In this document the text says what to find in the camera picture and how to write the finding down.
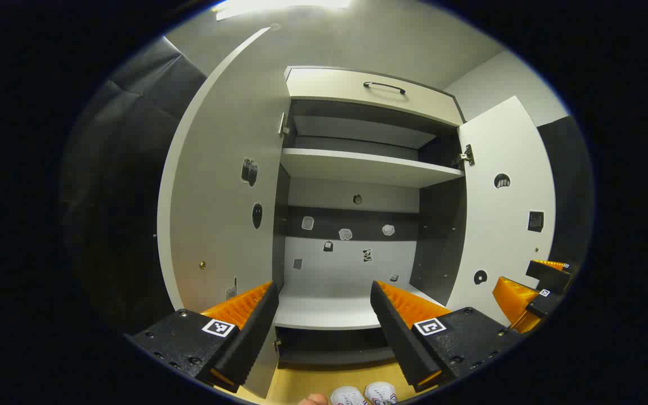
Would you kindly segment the ceiling light panel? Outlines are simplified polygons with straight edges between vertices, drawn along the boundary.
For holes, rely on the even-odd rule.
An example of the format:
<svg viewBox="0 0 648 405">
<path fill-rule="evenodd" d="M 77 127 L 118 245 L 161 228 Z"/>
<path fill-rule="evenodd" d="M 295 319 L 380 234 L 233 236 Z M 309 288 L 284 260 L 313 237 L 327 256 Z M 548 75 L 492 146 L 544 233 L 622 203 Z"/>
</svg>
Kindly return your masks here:
<svg viewBox="0 0 648 405">
<path fill-rule="evenodd" d="M 211 8 L 217 21 L 259 11 L 293 7 L 347 8 L 352 0 L 224 0 Z"/>
</svg>

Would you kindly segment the white cabinet shelf board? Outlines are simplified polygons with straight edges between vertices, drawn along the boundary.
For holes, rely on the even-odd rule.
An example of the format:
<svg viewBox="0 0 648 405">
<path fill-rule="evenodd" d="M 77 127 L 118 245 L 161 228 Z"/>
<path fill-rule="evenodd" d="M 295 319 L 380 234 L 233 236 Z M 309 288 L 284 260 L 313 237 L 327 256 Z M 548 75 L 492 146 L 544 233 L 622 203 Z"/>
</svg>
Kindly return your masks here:
<svg viewBox="0 0 648 405">
<path fill-rule="evenodd" d="M 424 188 L 465 172 L 440 165 L 387 156 L 310 148 L 284 148 L 281 165 L 293 178 Z"/>
</svg>

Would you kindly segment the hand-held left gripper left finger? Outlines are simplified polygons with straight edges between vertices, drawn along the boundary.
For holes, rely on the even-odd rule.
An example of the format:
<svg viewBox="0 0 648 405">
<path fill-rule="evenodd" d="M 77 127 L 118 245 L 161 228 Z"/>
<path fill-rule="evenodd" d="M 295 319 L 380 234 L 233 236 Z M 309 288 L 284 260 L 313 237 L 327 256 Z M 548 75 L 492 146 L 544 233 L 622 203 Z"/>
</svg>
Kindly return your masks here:
<svg viewBox="0 0 648 405">
<path fill-rule="evenodd" d="M 200 313 L 175 311 L 129 341 L 203 384 L 236 393 L 265 345 L 279 294 L 265 282 Z"/>
</svg>

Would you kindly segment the white shoe cabinet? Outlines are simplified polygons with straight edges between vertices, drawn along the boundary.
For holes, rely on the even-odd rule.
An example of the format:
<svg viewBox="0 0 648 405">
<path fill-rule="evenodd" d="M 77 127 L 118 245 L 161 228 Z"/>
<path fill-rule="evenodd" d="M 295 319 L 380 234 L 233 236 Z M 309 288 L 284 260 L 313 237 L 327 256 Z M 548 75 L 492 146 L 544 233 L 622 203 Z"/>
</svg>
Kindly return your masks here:
<svg viewBox="0 0 648 405">
<path fill-rule="evenodd" d="M 268 26 L 285 31 L 290 46 L 285 73 L 291 66 L 366 71 L 297 64 L 296 52 L 303 44 L 295 43 L 291 31 Z M 266 27 L 236 40 L 226 56 Z M 448 94 L 461 109 L 457 95 Z M 512 96 L 519 98 L 538 128 L 540 120 L 518 94 L 496 99 L 475 115 L 461 110 L 465 123 Z M 290 97 L 287 114 L 290 133 L 283 137 L 281 149 L 380 155 L 452 169 L 457 169 L 452 160 L 463 153 L 460 126 L 404 112 Z M 419 189 L 293 178 L 280 156 L 271 280 L 278 287 L 278 308 L 245 387 L 268 394 L 273 369 L 285 360 L 272 343 L 276 338 L 283 341 L 288 333 L 342 339 L 358 332 L 379 334 L 381 326 L 370 306 L 370 285 L 375 280 L 447 307 L 460 268 L 465 223 L 465 177 Z"/>
</svg>

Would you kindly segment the white cabinet door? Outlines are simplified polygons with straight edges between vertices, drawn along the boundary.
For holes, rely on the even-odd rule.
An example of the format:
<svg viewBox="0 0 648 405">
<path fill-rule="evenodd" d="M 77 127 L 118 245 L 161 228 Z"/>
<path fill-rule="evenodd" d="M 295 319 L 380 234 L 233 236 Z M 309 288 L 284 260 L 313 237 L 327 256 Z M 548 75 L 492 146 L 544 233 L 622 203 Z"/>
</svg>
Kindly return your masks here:
<svg viewBox="0 0 648 405">
<path fill-rule="evenodd" d="M 465 239 L 447 308 L 472 307 L 510 324 L 493 296 L 500 277 L 527 287 L 532 259 L 547 260 L 555 233 L 550 158 L 519 98 L 512 96 L 458 128 L 466 179 Z"/>
<path fill-rule="evenodd" d="M 273 279 L 285 31 L 267 26 L 214 69 L 183 113 L 160 181 L 156 233 L 175 310 L 201 312 Z"/>
</svg>

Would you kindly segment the white sneaker shoe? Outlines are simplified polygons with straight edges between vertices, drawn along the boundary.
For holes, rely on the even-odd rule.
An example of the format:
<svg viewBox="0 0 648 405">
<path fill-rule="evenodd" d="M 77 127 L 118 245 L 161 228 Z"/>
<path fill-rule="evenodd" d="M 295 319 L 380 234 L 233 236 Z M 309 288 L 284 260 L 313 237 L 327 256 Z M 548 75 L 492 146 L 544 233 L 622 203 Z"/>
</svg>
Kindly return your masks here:
<svg viewBox="0 0 648 405">
<path fill-rule="evenodd" d="M 330 395 L 332 405 L 370 405 L 356 387 L 345 385 L 332 391 Z"/>
<path fill-rule="evenodd" d="M 395 405 L 398 403 L 396 388 L 384 381 L 375 381 L 367 385 L 364 395 L 371 405 Z"/>
</svg>

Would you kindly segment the black backdrop cloth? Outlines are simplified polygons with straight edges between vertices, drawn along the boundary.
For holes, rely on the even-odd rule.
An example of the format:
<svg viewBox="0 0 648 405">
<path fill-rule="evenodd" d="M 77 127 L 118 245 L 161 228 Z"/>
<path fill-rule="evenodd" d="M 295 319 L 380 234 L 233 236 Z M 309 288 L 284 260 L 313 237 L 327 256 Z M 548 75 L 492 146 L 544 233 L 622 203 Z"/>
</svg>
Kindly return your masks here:
<svg viewBox="0 0 648 405">
<path fill-rule="evenodd" d="M 538 127 L 555 185 L 555 232 L 548 258 L 578 271 L 591 243 L 595 182 L 586 139 L 573 117 Z"/>
<path fill-rule="evenodd" d="M 168 39 L 147 44 L 85 103 L 65 147 L 62 232 L 100 319 L 136 334 L 170 315 L 157 246 L 160 180 L 206 76 Z"/>
</svg>

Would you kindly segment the white cabinet drawer front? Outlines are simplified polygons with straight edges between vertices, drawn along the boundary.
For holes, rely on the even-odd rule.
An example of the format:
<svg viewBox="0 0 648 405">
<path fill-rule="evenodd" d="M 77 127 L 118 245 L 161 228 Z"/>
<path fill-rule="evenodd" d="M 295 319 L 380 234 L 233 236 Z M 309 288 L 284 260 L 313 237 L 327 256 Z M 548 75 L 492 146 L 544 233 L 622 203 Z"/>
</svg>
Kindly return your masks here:
<svg viewBox="0 0 648 405">
<path fill-rule="evenodd" d="M 428 85 L 403 78 L 344 67 L 291 66 L 285 73 L 286 86 L 293 100 L 317 100 L 380 107 L 427 118 L 458 127 L 465 123 L 455 97 Z M 363 82 L 380 82 L 401 87 L 406 95 L 393 89 L 363 87 Z"/>
</svg>

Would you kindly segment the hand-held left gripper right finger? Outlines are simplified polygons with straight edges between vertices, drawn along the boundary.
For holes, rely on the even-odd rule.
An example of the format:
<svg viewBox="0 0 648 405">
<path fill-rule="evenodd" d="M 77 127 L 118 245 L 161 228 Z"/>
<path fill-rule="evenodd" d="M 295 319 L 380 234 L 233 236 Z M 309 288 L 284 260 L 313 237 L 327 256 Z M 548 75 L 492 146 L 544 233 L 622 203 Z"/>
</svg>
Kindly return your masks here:
<svg viewBox="0 0 648 405">
<path fill-rule="evenodd" d="M 473 307 L 451 311 L 378 280 L 370 303 L 415 392 L 465 379 L 520 343 L 519 332 Z"/>
</svg>

